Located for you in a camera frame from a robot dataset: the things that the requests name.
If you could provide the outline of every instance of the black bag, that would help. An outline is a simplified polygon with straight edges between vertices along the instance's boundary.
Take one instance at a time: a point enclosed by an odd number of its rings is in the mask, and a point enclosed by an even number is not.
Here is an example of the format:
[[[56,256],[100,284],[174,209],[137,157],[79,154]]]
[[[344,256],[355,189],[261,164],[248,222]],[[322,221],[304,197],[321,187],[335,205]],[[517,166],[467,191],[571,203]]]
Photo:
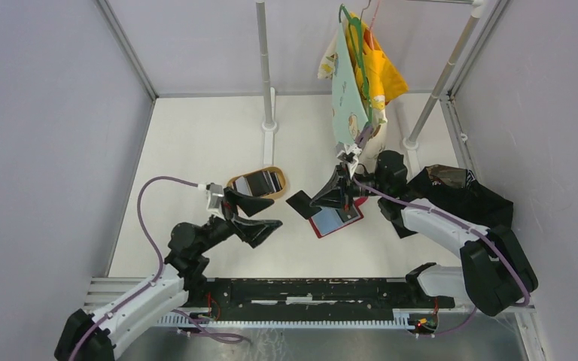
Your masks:
[[[513,221],[513,203],[481,185],[467,169],[432,165],[422,169],[407,186],[409,193],[403,200],[426,198],[471,223],[510,228]]]

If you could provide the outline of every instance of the yellow cloth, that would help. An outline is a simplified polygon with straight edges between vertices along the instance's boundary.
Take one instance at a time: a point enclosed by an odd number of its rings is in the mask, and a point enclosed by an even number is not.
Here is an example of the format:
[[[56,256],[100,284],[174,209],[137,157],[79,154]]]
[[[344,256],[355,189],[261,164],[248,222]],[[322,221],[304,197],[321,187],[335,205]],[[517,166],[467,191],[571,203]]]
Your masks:
[[[352,31],[350,32],[349,27],[345,26],[345,37],[349,54],[351,55],[351,63],[355,69],[357,88],[360,90],[360,94],[364,97],[361,91],[364,79],[362,78],[360,67],[357,66],[353,45],[351,43],[352,37],[356,47],[358,46],[357,32],[353,27],[351,27],[351,30]],[[406,84],[406,81],[402,75],[400,75],[400,72],[395,68],[393,63],[391,63],[391,60],[389,60],[386,54],[382,51],[380,43],[375,36],[373,37],[373,49],[371,48],[370,32],[368,26],[364,22],[362,22],[362,34],[363,39],[361,43],[364,54],[363,61],[364,69],[367,73],[367,79],[369,80],[371,107],[381,111],[385,109],[386,104],[391,100],[408,92],[409,86]]]

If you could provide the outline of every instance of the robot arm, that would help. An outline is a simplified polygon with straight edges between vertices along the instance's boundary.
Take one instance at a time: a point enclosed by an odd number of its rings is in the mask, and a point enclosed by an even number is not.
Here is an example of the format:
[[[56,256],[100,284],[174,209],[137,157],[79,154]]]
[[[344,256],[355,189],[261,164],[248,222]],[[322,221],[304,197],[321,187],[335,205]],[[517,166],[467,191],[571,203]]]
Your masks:
[[[367,145],[370,136],[373,134],[373,130],[375,129],[374,126],[378,124],[373,124],[372,122],[368,122],[364,125],[362,132],[357,135],[353,144],[343,144],[338,143],[336,146],[337,158],[345,164],[345,170],[353,176],[357,167],[360,165],[360,154],[364,149],[364,146]]]
[[[406,185],[403,156],[393,150],[379,154],[373,174],[355,174],[346,160],[341,161],[331,179],[312,199],[311,206],[345,208],[354,197],[378,196],[371,190],[380,192],[380,196],[408,201],[398,204],[384,197],[378,201],[382,214],[401,237],[419,232],[461,260],[461,267],[428,263],[409,273],[407,281],[420,293],[470,299],[489,316],[521,299],[522,291],[516,280],[478,235],[492,241],[528,292],[537,288],[537,277],[511,229],[504,226],[489,229],[445,211],[435,212],[436,207],[427,199],[415,199]]]
[[[57,360],[68,360],[77,343],[96,324],[75,359],[119,359],[125,349],[162,316],[188,299],[204,295],[207,279],[202,273],[209,264],[209,259],[202,255],[204,252],[232,235],[255,248],[282,225],[279,220],[247,220],[238,215],[240,208],[252,216],[272,205],[271,199],[245,196],[216,184],[209,184],[206,194],[207,209],[212,215],[203,226],[179,223],[174,227],[160,278],[153,281],[155,275],[151,275],[92,314],[82,309],[74,312],[65,323],[54,351]],[[113,312],[119,304],[123,304],[122,308]]]

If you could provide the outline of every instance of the pole base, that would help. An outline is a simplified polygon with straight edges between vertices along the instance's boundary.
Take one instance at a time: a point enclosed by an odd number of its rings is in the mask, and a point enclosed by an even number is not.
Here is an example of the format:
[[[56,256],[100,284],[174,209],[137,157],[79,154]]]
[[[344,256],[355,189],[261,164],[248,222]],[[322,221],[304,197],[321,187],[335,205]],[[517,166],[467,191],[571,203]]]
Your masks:
[[[278,124],[276,122],[273,122],[271,124],[267,124],[267,123],[263,123],[263,132],[267,133],[267,132],[272,132],[275,133],[276,130],[278,130]]]
[[[407,150],[417,150],[418,147],[420,146],[420,144],[417,141],[410,141],[408,138],[404,138],[402,140],[402,145],[407,149]]]

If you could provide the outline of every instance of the green hanger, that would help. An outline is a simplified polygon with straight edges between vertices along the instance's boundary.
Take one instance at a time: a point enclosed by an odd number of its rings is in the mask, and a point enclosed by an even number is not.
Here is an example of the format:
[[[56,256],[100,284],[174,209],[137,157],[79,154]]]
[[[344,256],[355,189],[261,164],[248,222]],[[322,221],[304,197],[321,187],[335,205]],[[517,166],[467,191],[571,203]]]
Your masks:
[[[357,33],[357,39],[359,41],[362,41],[362,39],[364,38],[362,36],[362,20],[358,19],[357,17],[352,18],[351,15],[348,13],[345,5],[341,4],[340,9],[338,11],[339,23],[342,22],[341,16],[343,11],[345,13],[345,16],[347,17],[349,33],[351,33],[352,31],[351,27],[353,26],[353,28]],[[357,62],[357,66],[360,67],[360,73],[362,74],[362,78],[364,79],[364,81],[362,82],[362,96],[367,100],[364,109],[365,113],[367,113],[367,117],[369,118],[367,124],[373,127],[373,109],[371,108],[371,98],[369,95],[369,78],[367,77],[367,71],[364,68],[364,55],[362,52],[362,48],[358,49],[352,36],[351,36],[351,47],[353,48],[353,53],[355,55],[355,61]]]

